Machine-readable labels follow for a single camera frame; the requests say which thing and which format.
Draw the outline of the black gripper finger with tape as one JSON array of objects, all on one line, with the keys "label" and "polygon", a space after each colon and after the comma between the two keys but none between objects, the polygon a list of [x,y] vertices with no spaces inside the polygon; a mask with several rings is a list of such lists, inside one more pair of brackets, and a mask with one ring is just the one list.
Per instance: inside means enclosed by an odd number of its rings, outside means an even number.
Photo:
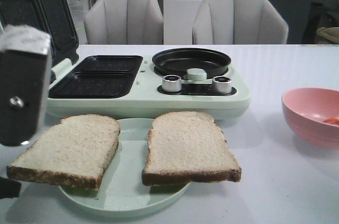
[{"label": "black gripper finger with tape", "polygon": [[28,25],[1,34],[1,144],[18,146],[40,129],[51,74],[51,37]]}]

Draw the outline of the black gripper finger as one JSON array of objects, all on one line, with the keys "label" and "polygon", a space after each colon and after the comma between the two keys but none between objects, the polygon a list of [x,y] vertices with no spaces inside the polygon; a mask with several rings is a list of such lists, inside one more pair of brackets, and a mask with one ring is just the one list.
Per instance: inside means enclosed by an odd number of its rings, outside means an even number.
[{"label": "black gripper finger", "polygon": [[12,199],[20,196],[21,183],[0,177],[0,199]]}]

